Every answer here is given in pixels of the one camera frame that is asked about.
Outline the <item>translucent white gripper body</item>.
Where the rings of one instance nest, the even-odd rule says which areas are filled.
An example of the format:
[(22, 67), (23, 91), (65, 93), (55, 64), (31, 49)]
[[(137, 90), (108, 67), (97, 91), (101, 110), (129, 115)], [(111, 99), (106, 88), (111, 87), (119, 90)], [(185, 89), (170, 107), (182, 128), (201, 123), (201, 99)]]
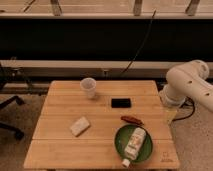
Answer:
[(169, 99), (163, 91), (161, 91), (159, 93), (159, 96), (160, 96), (161, 102), (164, 106), (167, 123), (171, 124), (178, 113), (180, 104), (174, 100)]

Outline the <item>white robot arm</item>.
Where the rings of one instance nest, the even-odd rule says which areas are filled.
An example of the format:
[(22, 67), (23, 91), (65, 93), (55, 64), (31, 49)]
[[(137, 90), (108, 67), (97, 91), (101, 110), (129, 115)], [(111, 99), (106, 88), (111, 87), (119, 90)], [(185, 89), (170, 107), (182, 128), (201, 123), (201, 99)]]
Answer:
[(173, 121), (186, 98), (213, 112), (213, 85), (206, 81), (209, 73), (208, 65), (202, 60), (176, 65), (167, 71), (167, 84), (159, 91), (159, 96), (168, 124)]

